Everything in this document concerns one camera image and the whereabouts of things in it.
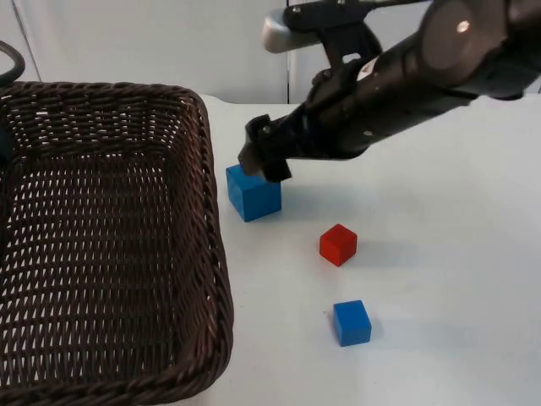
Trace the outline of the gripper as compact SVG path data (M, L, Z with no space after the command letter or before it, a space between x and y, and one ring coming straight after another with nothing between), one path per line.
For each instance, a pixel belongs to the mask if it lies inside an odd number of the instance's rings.
M288 159L350 160L380 141L357 92L380 77L374 68L325 69L312 80L307 99L291 113L261 115L246 124L238 161L246 176L280 183L292 177Z

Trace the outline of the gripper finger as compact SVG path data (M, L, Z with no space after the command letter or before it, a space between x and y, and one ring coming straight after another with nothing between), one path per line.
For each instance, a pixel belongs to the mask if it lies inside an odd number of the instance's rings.
M13 136L3 126L0 127L0 164L8 165L13 157Z

